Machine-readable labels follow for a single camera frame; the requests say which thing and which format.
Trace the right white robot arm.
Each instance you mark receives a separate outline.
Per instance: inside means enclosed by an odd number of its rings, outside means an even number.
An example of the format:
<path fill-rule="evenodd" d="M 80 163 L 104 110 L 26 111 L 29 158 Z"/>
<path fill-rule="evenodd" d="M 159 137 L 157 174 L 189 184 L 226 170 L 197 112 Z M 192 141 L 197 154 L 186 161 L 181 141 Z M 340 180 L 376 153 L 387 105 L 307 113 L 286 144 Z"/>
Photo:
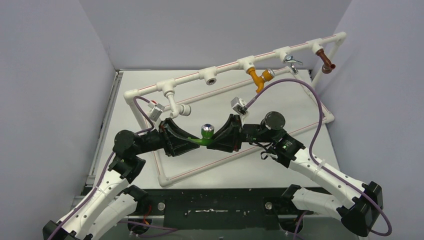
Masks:
<path fill-rule="evenodd" d="M 327 194 L 291 185 L 281 199 L 289 214 L 297 210 L 331 216 L 352 233 L 365 237 L 382 216 L 383 190 L 374 181 L 364 183 L 336 170 L 313 154 L 311 147 L 289 135 L 285 118 L 268 112 L 259 124 L 243 124 L 240 115 L 231 114 L 218 131 L 211 124 L 201 127 L 201 135 L 210 150 L 232 153 L 249 143 L 263 149 L 262 159 L 271 158 L 284 167 L 309 178 L 328 191 Z"/>

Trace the green plastic faucet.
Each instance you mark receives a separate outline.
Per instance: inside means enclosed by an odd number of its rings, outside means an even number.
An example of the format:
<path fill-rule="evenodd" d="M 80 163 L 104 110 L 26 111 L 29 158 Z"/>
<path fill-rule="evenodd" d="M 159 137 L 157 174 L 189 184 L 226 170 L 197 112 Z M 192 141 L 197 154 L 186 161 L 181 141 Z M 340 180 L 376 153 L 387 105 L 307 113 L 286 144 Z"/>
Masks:
<path fill-rule="evenodd" d="M 215 127 L 209 123 L 205 123 L 201 126 L 201 138 L 189 138 L 192 142 L 200 145 L 207 146 L 212 142 Z"/>

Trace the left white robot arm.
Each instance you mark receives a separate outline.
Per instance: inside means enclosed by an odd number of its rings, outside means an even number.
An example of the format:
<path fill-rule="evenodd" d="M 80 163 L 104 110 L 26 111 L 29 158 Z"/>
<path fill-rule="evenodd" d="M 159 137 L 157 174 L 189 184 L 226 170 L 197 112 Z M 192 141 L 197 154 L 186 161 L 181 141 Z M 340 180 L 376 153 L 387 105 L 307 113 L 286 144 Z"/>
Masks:
<path fill-rule="evenodd" d="M 199 148 L 199 141 L 170 118 L 160 122 L 158 129 L 119 131 L 97 184 L 69 213 L 49 221 L 42 229 L 43 238 L 96 240 L 125 215 L 145 213 L 147 194 L 132 185 L 146 164 L 139 155 L 163 149 L 175 157 Z"/>

